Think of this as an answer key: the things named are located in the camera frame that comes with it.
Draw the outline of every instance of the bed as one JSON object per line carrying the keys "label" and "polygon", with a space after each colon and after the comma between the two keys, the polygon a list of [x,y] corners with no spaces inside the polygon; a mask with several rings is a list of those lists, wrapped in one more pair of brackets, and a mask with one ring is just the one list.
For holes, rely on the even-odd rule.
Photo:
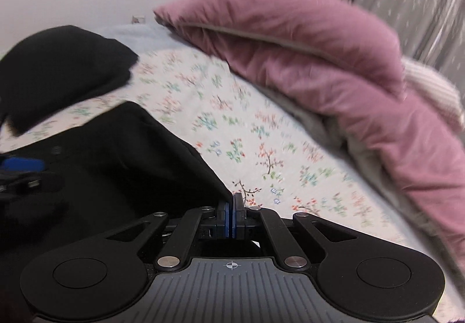
{"label": "bed", "polygon": [[446,291],[435,312],[441,323],[465,316],[453,274],[424,235],[410,227],[357,173],[350,158],[331,146],[321,119],[304,125],[208,57],[156,23],[98,31],[140,57],[130,82],[83,101],[15,137],[0,131],[0,151],[12,151],[79,126],[123,101],[134,101],[192,144],[248,206],[290,218],[306,211],[355,230],[417,249],[443,265]]}

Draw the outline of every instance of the pink comforter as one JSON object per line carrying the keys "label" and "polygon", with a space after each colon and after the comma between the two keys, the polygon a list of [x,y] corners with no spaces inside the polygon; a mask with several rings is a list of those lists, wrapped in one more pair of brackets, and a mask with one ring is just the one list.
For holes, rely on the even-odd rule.
{"label": "pink comforter", "polygon": [[397,187],[438,224],[465,274],[465,153],[415,92],[399,101],[366,79],[308,54],[191,26],[176,28],[250,82],[275,88],[302,107],[336,116],[378,151]]}

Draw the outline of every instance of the ribbed gray surface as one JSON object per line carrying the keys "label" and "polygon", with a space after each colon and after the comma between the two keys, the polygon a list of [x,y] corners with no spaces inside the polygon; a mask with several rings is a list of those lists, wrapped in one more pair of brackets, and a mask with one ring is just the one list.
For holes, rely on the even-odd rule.
{"label": "ribbed gray surface", "polygon": [[[271,259],[194,259],[160,274],[136,304],[100,323],[362,323],[329,305],[302,274]],[[424,317],[416,323],[433,323]]]}

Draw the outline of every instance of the black garment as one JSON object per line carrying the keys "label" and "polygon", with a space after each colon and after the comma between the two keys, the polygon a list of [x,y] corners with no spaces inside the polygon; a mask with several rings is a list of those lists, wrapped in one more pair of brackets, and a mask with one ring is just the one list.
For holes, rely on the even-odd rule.
{"label": "black garment", "polygon": [[132,102],[13,153],[66,179],[60,192],[17,200],[0,216],[0,289],[24,310],[19,276],[39,254],[156,211],[231,202],[198,152]]}
{"label": "black garment", "polygon": [[0,60],[0,111],[23,133],[79,101],[129,80],[131,49],[76,26],[59,26],[19,42]]}

